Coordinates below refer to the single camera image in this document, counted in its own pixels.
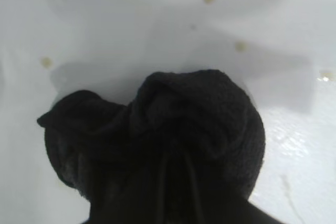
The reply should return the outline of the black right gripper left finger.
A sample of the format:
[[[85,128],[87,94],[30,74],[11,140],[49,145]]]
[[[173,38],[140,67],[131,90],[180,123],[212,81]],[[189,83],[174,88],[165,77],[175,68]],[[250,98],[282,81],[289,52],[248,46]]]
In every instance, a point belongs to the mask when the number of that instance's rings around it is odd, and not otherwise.
[[[133,175],[122,194],[93,213],[90,223],[165,223],[165,179],[168,157]]]

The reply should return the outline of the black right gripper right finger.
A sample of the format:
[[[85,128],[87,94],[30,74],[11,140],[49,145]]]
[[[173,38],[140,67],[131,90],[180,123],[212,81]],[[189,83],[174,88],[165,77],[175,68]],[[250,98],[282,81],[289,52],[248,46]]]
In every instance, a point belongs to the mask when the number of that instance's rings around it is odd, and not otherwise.
[[[188,153],[184,159],[196,223],[281,223],[248,202],[212,170],[199,175]]]

